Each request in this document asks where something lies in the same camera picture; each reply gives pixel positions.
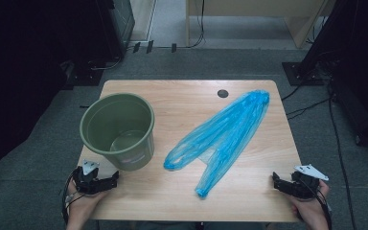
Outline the person's left hand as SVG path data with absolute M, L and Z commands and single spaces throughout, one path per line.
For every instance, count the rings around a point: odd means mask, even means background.
M 94 195 L 79 194 L 74 182 L 68 185 L 68 192 L 75 195 L 69 206 L 70 223 L 86 222 L 91 217 L 97 204 L 108 195 L 108 192 L 99 192 Z

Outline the dark cabinet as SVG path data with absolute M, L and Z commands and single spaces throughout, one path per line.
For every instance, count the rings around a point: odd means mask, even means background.
M 107 0 L 109 13 L 117 36 L 118 57 L 122 58 L 126 52 L 135 20 L 130 0 Z

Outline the blue plastic bag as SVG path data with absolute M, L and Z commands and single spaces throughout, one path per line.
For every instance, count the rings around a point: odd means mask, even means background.
M 269 103 L 270 94 L 265 90 L 242 94 L 182 138 L 166 156 L 163 167 L 177 171 L 197 158 L 203 161 L 206 169 L 195 192 L 205 198 L 249 144 Z

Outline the black stand base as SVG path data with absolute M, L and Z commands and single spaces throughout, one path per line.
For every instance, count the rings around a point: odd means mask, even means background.
M 301 67 L 300 62 L 283 62 L 282 67 L 291 86 L 317 86 L 324 84 L 316 68 L 305 71 Z
M 60 68 L 67 77 L 64 90 L 72 90 L 75 86 L 98 86 L 104 72 L 90 67 L 83 70 L 71 60 L 61 63 Z

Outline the person's dark clothing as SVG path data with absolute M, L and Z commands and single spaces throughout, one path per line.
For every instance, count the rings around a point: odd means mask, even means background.
M 266 230 L 260 222 L 137 221 L 135 230 Z

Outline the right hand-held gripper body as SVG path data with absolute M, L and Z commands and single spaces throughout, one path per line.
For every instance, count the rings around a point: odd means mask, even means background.
M 319 181 L 328 181 L 329 177 L 315 168 L 312 164 L 295 166 L 291 174 L 295 192 L 295 197 L 302 199 L 311 199 L 317 195 Z

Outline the green plastic bin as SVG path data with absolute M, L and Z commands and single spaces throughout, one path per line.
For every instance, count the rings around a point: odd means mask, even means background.
M 137 171 L 153 157 L 154 123 L 153 109 L 143 97 L 116 93 L 88 107 L 80 121 L 80 138 L 117 169 Z

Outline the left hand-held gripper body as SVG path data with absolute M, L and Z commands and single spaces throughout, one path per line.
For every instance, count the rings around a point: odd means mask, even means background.
M 108 190 L 107 180 L 99 179 L 100 164 L 84 159 L 73 174 L 77 191 L 86 195 L 94 195 Z

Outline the person's right hand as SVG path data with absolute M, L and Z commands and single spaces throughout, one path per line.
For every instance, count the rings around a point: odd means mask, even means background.
M 286 195 L 291 203 L 292 212 L 299 214 L 306 224 L 315 224 L 316 222 L 325 221 L 326 217 L 320 202 L 314 199 L 301 199 L 292 195 Z

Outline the light wooden desk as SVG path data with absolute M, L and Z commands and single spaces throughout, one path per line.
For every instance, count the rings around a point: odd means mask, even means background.
M 190 17 L 283 17 L 297 48 L 302 48 L 320 16 L 331 14 L 336 0 L 185 0 L 186 44 L 190 43 Z

